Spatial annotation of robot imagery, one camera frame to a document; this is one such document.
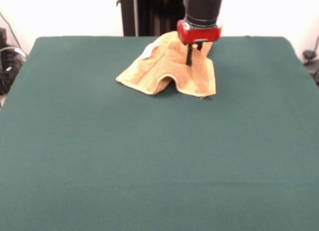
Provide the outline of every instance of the green table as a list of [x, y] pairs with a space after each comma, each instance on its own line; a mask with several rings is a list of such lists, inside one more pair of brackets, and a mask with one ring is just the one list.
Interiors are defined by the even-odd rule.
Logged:
[[283, 38], [222, 38], [217, 95], [115, 78], [154, 38], [40, 38], [0, 113], [0, 231], [318, 231], [319, 90]]

